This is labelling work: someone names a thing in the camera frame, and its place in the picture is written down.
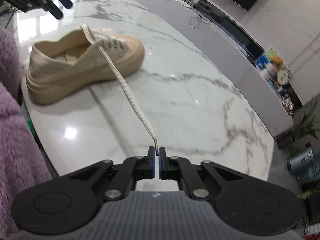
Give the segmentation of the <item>purple fluffy garment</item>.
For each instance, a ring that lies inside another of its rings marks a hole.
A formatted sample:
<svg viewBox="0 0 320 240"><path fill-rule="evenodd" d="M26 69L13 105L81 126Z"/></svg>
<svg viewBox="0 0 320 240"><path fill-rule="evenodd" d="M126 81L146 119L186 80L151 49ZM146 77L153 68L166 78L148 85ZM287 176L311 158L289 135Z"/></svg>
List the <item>purple fluffy garment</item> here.
<svg viewBox="0 0 320 240"><path fill-rule="evenodd" d="M10 208L23 190L52 179L22 114L20 59L15 39L1 28L1 239L18 232Z"/></svg>

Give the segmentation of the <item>teddy bear plush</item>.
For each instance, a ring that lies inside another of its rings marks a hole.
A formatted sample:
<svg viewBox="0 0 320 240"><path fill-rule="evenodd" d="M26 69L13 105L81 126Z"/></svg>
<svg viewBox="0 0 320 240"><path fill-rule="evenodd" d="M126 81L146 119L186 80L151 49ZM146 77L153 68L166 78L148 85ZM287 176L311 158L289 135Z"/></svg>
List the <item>teddy bear plush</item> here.
<svg viewBox="0 0 320 240"><path fill-rule="evenodd" d="M274 55L272 58L270 58L270 62L278 69L283 65L283 59L279 55Z"/></svg>

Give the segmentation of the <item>potted green plant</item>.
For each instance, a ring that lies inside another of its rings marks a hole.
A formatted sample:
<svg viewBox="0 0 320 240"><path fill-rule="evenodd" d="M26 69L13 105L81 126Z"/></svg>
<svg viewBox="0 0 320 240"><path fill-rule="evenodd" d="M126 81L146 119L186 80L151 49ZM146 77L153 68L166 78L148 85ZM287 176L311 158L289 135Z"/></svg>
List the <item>potted green plant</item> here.
<svg viewBox="0 0 320 240"><path fill-rule="evenodd" d="M276 143L280 149L284 149L307 136L311 136L316 140L319 139L317 135L319 133L319 121L316 120L315 114L317 105L318 101L316 100L303 116L300 115L300 111L297 111L299 115L298 124L276 138Z"/></svg>

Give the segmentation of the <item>cow pattern toys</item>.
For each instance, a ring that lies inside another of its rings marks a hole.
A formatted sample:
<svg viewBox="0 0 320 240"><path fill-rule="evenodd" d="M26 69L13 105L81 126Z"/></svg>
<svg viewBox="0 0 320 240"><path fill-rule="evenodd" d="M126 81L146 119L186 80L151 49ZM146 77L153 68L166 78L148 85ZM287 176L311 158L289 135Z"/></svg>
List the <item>cow pattern toys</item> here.
<svg viewBox="0 0 320 240"><path fill-rule="evenodd" d="M284 93L281 95L281 104L282 104L283 108L287 111L287 114L289 116L293 116L293 111L295 109L295 105L292 102L289 94Z"/></svg>

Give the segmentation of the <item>white shoelace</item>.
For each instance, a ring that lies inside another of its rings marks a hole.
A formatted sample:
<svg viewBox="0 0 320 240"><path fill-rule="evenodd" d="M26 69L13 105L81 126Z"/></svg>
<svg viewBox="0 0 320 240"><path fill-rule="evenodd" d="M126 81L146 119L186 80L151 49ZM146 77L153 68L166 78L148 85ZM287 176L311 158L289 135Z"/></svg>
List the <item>white shoelace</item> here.
<svg viewBox="0 0 320 240"><path fill-rule="evenodd" d="M124 39L118 38L114 35L107 35L106 37L97 36L97 35L95 35L95 33L90 29L90 27L87 24L82 25L81 29L83 30L84 35L90 44L95 44L99 39L101 39L103 41L104 44L102 46L98 46L98 50L102 54L103 58L106 60L107 65L111 68L112 72L116 76L116 79L118 80L129 104L131 105L131 108L135 112L136 116L138 116L139 120L142 122L143 126L145 127L148 134L152 138L152 140L154 142L155 153L157 156L159 156L157 135L156 135L153 127L151 126L149 120L147 119L147 117L145 116L143 111L140 109L140 106L139 106L132 90L130 89L129 85L127 84L127 82L125 81L124 77L121 75L119 70L116 68L116 66L114 65L110 56L108 55L108 53L105 50L106 46L108 46L109 48L111 48L113 46L114 49L128 50L129 47L127 46L127 42Z"/></svg>

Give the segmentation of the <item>beige canvas shoe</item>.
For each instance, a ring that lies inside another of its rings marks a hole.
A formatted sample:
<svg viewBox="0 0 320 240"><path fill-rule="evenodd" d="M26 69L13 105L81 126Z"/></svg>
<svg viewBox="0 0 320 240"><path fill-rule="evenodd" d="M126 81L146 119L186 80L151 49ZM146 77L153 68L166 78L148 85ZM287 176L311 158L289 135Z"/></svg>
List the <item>beige canvas shoe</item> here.
<svg viewBox="0 0 320 240"><path fill-rule="evenodd" d="M142 42L111 29L90 29L84 24L57 41L33 44L26 85L33 101L56 103L82 87L135 73L144 61Z"/></svg>

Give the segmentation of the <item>grey pedal trash bin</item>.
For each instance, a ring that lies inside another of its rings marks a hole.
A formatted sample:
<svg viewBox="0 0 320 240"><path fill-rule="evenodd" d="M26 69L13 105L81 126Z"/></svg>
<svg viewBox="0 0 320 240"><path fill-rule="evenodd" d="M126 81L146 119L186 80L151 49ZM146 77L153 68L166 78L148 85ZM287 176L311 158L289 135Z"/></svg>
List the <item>grey pedal trash bin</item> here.
<svg viewBox="0 0 320 240"><path fill-rule="evenodd" d="M286 163L289 173L295 176L300 184L319 179L319 153L312 146L306 146L297 156Z"/></svg>

